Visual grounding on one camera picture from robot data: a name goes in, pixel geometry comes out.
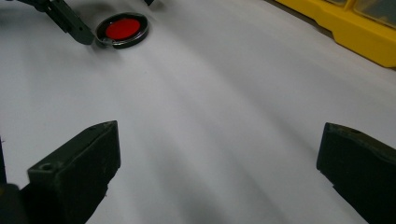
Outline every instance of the yellow container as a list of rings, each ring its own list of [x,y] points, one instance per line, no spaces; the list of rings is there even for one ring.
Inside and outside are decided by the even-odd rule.
[[[276,0],[330,30],[335,42],[396,67],[396,0]]]

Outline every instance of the red circular object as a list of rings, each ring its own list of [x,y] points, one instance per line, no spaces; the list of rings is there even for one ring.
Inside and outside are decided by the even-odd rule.
[[[114,40],[128,38],[140,28],[140,22],[134,19],[121,19],[112,22],[106,28],[106,36]]]

